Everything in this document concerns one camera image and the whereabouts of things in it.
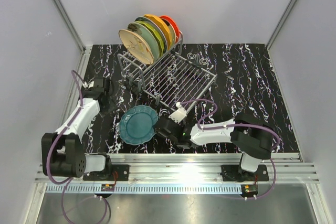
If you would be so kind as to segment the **green dotted scalloped plate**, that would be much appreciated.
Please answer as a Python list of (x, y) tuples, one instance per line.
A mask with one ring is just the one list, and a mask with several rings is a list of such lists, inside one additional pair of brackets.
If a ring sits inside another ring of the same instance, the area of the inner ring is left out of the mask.
[(162, 39), (162, 36), (159, 33), (159, 30), (154, 27), (153, 24), (150, 24), (148, 22), (143, 22), (144, 26), (151, 32), (154, 39), (156, 40), (158, 47), (159, 47), (159, 57), (162, 57), (163, 50), (164, 50), (164, 41)]

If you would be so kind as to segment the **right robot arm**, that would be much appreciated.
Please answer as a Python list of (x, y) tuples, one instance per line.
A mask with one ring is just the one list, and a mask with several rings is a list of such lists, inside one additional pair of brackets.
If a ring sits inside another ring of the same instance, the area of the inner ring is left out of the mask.
[(156, 135), (168, 138), (187, 149), (212, 143), (232, 143), (242, 151), (238, 165), (222, 165), (221, 176), (227, 182), (266, 182), (267, 167), (262, 161), (271, 158), (273, 131), (267, 123), (251, 115), (238, 113), (226, 122), (194, 126), (182, 123), (173, 113), (160, 118), (154, 125)]

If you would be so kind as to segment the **mint plate flower print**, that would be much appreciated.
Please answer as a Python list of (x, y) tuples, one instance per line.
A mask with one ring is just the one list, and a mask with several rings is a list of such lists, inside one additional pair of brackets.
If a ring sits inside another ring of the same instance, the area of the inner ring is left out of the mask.
[(160, 49), (151, 26), (142, 21), (135, 21), (128, 24), (128, 30), (137, 33), (147, 42), (150, 46), (154, 61), (156, 61), (160, 56)]

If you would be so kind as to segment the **white plate green rim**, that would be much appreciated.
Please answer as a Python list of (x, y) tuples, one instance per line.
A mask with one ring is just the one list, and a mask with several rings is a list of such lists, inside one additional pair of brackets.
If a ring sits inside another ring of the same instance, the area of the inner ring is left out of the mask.
[(164, 54), (167, 51), (167, 41), (159, 26), (154, 21), (144, 16), (137, 17), (135, 21), (143, 22), (151, 28), (153, 35), (158, 39), (158, 43), (161, 46), (162, 54)]

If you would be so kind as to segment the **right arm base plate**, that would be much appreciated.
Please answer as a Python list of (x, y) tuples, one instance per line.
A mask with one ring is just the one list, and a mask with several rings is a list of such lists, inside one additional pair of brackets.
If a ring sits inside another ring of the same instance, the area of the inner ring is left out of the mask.
[(266, 165), (259, 165), (257, 171), (247, 172), (239, 165), (222, 165), (221, 173), (224, 182), (268, 182), (269, 175)]

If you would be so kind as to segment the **teal scalloped plate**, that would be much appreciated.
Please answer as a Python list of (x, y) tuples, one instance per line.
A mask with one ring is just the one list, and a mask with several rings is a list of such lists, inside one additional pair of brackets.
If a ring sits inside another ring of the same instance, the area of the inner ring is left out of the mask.
[(158, 119), (157, 112), (150, 106), (134, 106), (127, 110), (121, 118), (120, 138), (129, 145), (144, 144), (155, 135), (154, 125)]

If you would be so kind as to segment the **orange red plate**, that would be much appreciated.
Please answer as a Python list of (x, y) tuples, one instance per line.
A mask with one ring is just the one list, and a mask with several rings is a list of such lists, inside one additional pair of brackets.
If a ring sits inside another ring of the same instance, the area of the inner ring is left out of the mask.
[(167, 21), (172, 26), (175, 32), (175, 42), (178, 42), (180, 38), (180, 30), (179, 30), (177, 23), (170, 16), (162, 15), (160, 16), (160, 18), (162, 20)]

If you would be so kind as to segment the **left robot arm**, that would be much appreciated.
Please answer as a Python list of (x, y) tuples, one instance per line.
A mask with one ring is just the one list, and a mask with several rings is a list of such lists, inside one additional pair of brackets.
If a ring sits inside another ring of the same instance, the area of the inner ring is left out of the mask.
[(79, 178), (88, 171), (81, 140), (97, 115), (104, 117), (115, 107), (110, 86), (110, 79), (95, 77), (88, 88), (80, 93), (75, 110), (63, 125), (55, 132), (42, 136), (43, 173), (54, 183), (54, 177)]

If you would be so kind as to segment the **yellow dotted scalloped plate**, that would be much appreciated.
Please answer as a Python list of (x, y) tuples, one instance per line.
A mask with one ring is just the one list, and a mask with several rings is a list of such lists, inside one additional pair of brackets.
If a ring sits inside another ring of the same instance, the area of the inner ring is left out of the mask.
[(166, 42), (167, 42), (167, 49), (171, 49), (171, 45), (172, 45), (172, 35), (171, 32), (168, 28), (168, 25), (158, 16), (152, 15), (152, 14), (145, 14), (144, 17), (148, 18), (149, 20), (151, 20), (152, 22), (154, 22), (159, 29), (161, 30), (161, 32), (163, 33)]

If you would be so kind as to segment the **beige plate bird print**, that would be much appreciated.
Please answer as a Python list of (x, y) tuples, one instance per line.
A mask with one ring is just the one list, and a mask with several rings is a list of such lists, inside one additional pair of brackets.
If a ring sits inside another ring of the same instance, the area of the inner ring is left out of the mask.
[(154, 63), (154, 57), (148, 43), (137, 33), (120, 29), (119, 38), (127, 51), (145, 65)]

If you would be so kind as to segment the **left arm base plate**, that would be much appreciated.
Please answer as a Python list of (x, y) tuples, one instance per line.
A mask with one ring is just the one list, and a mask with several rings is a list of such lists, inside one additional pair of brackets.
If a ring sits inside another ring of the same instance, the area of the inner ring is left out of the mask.
[(90, 172), (83, 176), (84, 181), (114, 181), (125, 182), (129, 179), (130, 165), (125, 164), (111, 164), (100, 172)]

